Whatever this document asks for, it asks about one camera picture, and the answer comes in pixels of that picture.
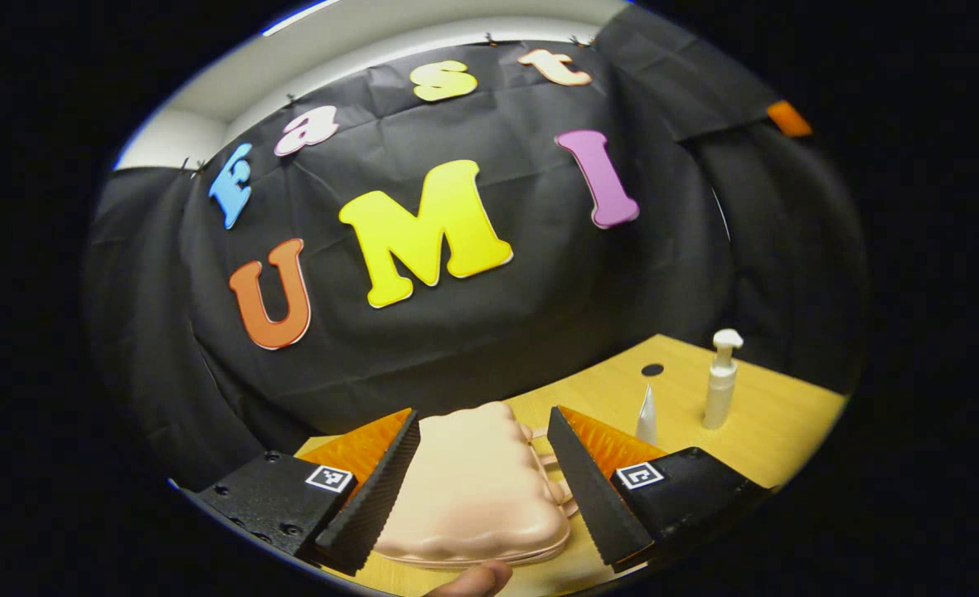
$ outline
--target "pump dispenser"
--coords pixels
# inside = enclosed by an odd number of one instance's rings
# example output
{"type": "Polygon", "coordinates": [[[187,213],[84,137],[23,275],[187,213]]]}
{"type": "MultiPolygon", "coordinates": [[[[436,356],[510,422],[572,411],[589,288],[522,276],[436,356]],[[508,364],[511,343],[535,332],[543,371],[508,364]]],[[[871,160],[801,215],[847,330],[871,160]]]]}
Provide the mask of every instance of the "pump dispenser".
{"type": "Polygon", "coordinates": [[[710,366],[710,383],[706,388],[706,411],[702,426],[707,430],[717,430],[725,423],[732,401],[732,389],[736,385],[736,363],[732,362],[732,351],[744,345],[744,339],[735,329],[721,329],[714,335],[717,355],[710,366]]]}

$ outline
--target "wooden table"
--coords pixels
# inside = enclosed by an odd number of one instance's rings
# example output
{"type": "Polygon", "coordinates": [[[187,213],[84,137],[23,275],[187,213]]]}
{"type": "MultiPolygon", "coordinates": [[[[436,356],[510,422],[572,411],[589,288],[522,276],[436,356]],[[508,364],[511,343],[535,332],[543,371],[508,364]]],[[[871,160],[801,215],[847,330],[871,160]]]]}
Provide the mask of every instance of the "wooden table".
{"type": "MultiPolygon", "coordinates": [[[[587,370],[504,401],[534,430],[547,426],[553,405],[566,405],[632,434],[651,383],[660,449],[671,453],[699,446],[762,487],[787,483],[826,438],[846,398],[735,359],[739,370],[728,419],[717,430],[704,430],[702,408],[713,356],[708,349],[655,336],[587,370]],[[664,371],[645,377],[641,369],[652,363],[661,364],[664,371]]],[[[330,439],[310,438],[298,453],[330,439]]],[[[545,438],[534,439],[534,446],[543,454],[552,450],[545,438]]],[[[562,479],[557,466],[550,466],[549,476],[562,479]]],[[[565,550],[547,562],[517,566],[500,597],[564,595],[618,577],[599,559],[580,512],[570,521],[565,550]]],[[[375,552],[355,579],[323,569],[404,597],[424,595],[458,573],[394,563],[375,552]]]]}

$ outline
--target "letter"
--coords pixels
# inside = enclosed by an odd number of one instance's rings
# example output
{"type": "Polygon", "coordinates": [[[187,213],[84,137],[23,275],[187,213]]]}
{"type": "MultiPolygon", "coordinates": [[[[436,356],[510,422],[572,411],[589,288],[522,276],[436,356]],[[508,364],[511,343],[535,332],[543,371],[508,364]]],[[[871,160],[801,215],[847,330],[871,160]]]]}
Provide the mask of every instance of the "letter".
{"type": "Polygon", "coordinates": [[[599,131],[569,131],[556,143],[574,155],[592,192],[592,223],[600,228],[618,226],[640,216],[640,206],[626,196],[622,181],[607,155],[607,137],[599,131]]]}
{"type": "Polygon", "coordinates": [[[566,54],[553,54],[547,50],[533,50],[519,58],[521,64],[534,65],[550,82],[568,86],[592,83],[592,76],[588,72],[573,72],[562,65],[569,61],[572,60],[566,54]]]}
{"type": "Polygon", "coordinates": [[[236,269],[229,280],[228,286],[235,291],[235,298],[239,301],[239,314],[242,314],[246,333],[254,344],[267,351],[288,347],[308,331],[312,307],[308,305],[308,291],[304,288],[304,277],[297,260],[303,247],[304,241],[293,238],[276,246],[269,253],[269,263],[279,268],[280,282],[284,285],[284,295],[287,296],[288,313],[283,321],[269,320],[269,314],[264,310],[259,282],[260,261],[250,261],[236,269]]]}
{"type": "Polygon", "coordinates": [[[412,296],[412,280],[397,273],[393,257],[412,269],[426,286],[441,275],[441,237],[452,256],[448,272],[473,276],[511,261],[511,245],[497,238],[474,185],[477,163],[469,159],[443,163],[426,173],[419,216],[384,192],[361,194],[338,212],[338,220],[356,231],[371,277],[367,302],[376,309],[412,296]]]}
{"type": "Polygon", "coordinates": [[[209,197],[216,197],[216,203],[224,211],[224,227],[227,230],[235,225],[235,220],[239,219],[242,208],[246,207],[246,201],[250,199],[250,187],[242,188],[239,184],[250,180],[250,163],[242,158],[245,158],[252,147],[254,146],[250,143],[242,143],[236,148],[224,169],[216,175],[212,186],[209,186],[209,197]]]}
{"type": "Polygon", "coordinates": [[[276,143],[276,155],[280,158],[292,154],[304,146],[314,146],[330,139],[338,130],[334,124],[334,106],[319,106],[291,120],[284,129],[284,136],[276,143]]]}
{"type": "Polygon", "coordinates": [[[414,69],[410,79],[417,84],[416,95],[424,101],[436,102],[458,95],[470,94],[478,87],[478,79],[467,75],[467,65],[457,61],[432,63],[414,69]]]}

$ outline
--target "white ceiling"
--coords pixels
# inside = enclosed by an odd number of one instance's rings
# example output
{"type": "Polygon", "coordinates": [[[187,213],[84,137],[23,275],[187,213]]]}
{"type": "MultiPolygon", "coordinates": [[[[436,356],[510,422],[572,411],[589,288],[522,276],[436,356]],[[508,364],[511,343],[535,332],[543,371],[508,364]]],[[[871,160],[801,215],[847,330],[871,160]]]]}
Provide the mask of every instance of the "white ceiling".
{"type": "Polygon", "coordinates": [[[627,0],[338,0],[269,37],[253,32],[250,41],[198,73],[164,107],[232,122],[317,65],[408,31],[488,17],[602,27],[627,5],[627,0]]]}

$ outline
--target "yellow letter m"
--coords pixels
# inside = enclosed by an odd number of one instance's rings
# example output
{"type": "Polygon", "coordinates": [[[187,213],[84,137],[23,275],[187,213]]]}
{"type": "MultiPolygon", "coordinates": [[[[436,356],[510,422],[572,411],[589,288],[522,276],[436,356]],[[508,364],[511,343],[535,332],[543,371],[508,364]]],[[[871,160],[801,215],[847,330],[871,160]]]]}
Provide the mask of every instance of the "yellow letter m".
{"type": "Polygon", "coordinates": [[[477,163],[469,159],[443,163],[426,173],[419,216],[384,192],[361,194],[338,212],[338,220],[356,231],[371,277],[367,302],[380,308],[412,296],[412,280],[397,273],[401,260],[426,286],[441,275],[441,238],[452,256],[448,272],[469,277],[511,261],[511,245],[497,238],[478,196],[477,163]]]}

